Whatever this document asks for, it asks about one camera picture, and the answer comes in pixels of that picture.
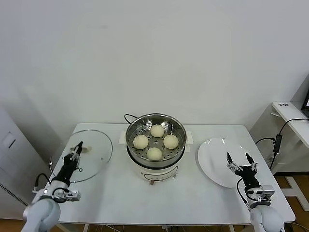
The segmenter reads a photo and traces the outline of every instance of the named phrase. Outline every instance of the stainless steel steamer basket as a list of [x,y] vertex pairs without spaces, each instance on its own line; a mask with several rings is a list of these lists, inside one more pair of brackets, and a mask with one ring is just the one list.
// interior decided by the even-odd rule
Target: stainless steel steamer basket
[[[160,138],[155,138],[150,134],[150,128],[156,124],[164,128],[164,135]],[[140,134],[145,135],[149,140],[148,146],[142,150],[136,149],[133,145],[134,138]],[[164,137],[169,134],[175,135],[179,140],[175,149],[167,149],[163,144]],[[164,114],[143,115],[131,122],[126,130],[126,144],[130,157],[140,166],[149,169],[164,169],[177,163],[184,153],[186,141],[187,134],[183,125],[173,117]],[[152,147],[157,147],[162,151],[162,160],[147,158],[146,153]]]

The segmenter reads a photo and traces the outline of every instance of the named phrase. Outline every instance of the black cable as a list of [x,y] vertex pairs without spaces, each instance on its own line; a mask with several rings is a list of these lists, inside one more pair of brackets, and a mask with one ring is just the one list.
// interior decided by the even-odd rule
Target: black cable
[[286,232],[294,232],[293,226],[290,223],[285,223],[284,224],[284,230]]
[[238,182],[237,182],[237,192],[238,192],[238,194],[240,195],[242,201],[243,201],[245,204],[247,204],[248,202],[247,202],[246,199],[242,196],[242,194],[240,193],[240,190],[239,190],[239,183],[240,183],[240,181],[242,181],[242,178],[239,179]]
[[126,116],[131,116],[131,117],[134,117],[134,118],[137,118],[136,116],[134,115],[131,115],[131,114],[125,114],[124,115],[124,118],[125,118],[125,121],[128,123],[128,124],[131,124],[131,122],[129,120],[127,120]]
[[272,168],[272,165],[274,164],[274,161],[275,161],[275,157],[277,156],[277,153],[274,153],[274,158],[272,159],[272,161],[271,161],[271,165],[270,165],[270,168],[269,169],[271,169]]
[[287,121],[285,122],[285,124],[281,127],[281,130],[280,130],[279,134],[277,134],[277,136],[276,136],[275,139],[273,139],[273,138],[263,138],[263,139],[258,140],[258,141],[255,143],[255,144],[257,144],[258,142],[260,142],[260,141],[262,141],[262,140],[265,140],[265,139],[270,139],[270,140],[272,140],[272,141],[275,141],[275,143],[274,143],[274,144],[275,144],[275,145],[274,145],[274,151],[273,151],[273,152],[274,152],[274,158],[273,158],[272,161],[271,161],[271,165],[270,165],[270,168],[269,168],[269,169],[272,168],[272,165],[274,164],[275,158],[276,158],[277,154],[279,153],[279,149],[280,149],[280,145],[281,145],[281,140],[282,140],[282,135],[281,135],[281,133],[282,133],[284,127],[285,127],[289,122],[291,122],[291,121],[309,121],[309,118],[307,118],[307,119],[294,118],[294,119],[287,120]]
[[260,141],[265,140],[265,139],[269,139],[269,140],[272,140],[272,141],[276,140],[275,138],[263,138],[263,139],[259,139],[255,144],[258,144]]
[[49,178],[47,177],[47,175],[45,175],[44,173],[41,173],[41,174],[39,174],[39,175],[37,176],[37,178],[36,178],[36,180],[35,180],[35,183],[34,183],[34,187],[39,186],[39,179],[40,179],[40,176],[41,176],[41,175],[44,176],[44,177],[46,178],[46,180],[48,181],[49,184],[51,184]]
[[249,197],[247,192],[246,192],[246,196],[247,196],[251,201],[258,202],[258,200],[253,199],[252,197]]
[[53,193],[52,193],[52,196],[53,196],[54,193],[55,193],[57,190],[59,190],[59,189],[65,191],[65,192],[69,192],[69,190],[68,190],[67,188],[61,188],[61,187],[59,187],[59,188],[55,188],[55,189],[54,189],[54,191],[53,191]]
[[290,120],[286,121],[285,124],[283,125],[283,127],[281,128],[279,135],[281,135],[281,132],[282,132],[283,128],[285,127],[285,125],[288,124],[291,121],[309,121],[309,118],[307,118],[307,119],[295,118],[295,119],[290,119]]

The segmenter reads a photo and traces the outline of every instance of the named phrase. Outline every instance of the table leg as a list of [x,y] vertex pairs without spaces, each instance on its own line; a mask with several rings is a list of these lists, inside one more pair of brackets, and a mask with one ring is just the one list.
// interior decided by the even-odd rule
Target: table leg
[[305,198],[303,192],[300,190],[299,186],[297,185],[296,181],[291,176],[285,177],[291,188],[282,188],[282,192],[286,197],[297,197],[299,203],[303,207],[305,211],[309,211],[309,203]]
[[230,229],[230,232],[235,232],[234,226],[233,226],[233,225],[230,225],[230,226],[228,226],[228,227],[229,227],[229,229]]
[[83,232],[88,232],[88,229],[89,229],[89,224],[85,224]]
[[166,232],[168,232],[169,227],[170,227],[170,226],[168,226],[168,225],[162,225],[162,229],[163,229],[163,230],[166,230]]

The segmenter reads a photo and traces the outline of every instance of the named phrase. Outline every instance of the white cabinet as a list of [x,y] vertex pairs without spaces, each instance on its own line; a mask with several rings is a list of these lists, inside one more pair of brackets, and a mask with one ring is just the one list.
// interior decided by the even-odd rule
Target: white cabinet
[[[40,173],[50,175],[47,164],[0,107],[0,218],[22,218],[24,203],[32,201],[31,191]],[[46,180],[41,178],[43,187]]]

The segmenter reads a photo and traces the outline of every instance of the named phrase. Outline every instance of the wooden floor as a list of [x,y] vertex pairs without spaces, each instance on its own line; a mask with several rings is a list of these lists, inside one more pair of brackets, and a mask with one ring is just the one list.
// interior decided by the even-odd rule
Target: wooden floor
[[[275,177],[279,186],[281,188],[289,188],[289,184],[285,180],[284,176]],[[295,181],[297,182],[300,189],[303,191],[307,200],[309,201],[309,176],[301,175],[294,176]],[[309,228],[309,212],[305,212],[296,197],[287,198],[291,208],[293,209],[296,216],[296,223],[299,223],[307,228]],[[23,221],[18,220],[5,220],[0,219],[0,232],[20,232],[24,225]],[[74,232],[83,232],[83,225],[72,225],[75,230]],[[235,232],[241,232],[246,226],[238,225],[234,226]],[[305,232],[306,230],[302,229],[297,225],[292,225],[294,232]],[[115,226],[119,231],[123,232],[164,232],[161,226]],[[172,231],[169,232],[229,232],[228,226],[207,226],[206,229],[203,226],[174,226]],[[54,227],[51,232],[62,232],[57,227]],[[107,226],[101,225],[90,225],[88,232],[113,232],[113,229],[108,228]]]

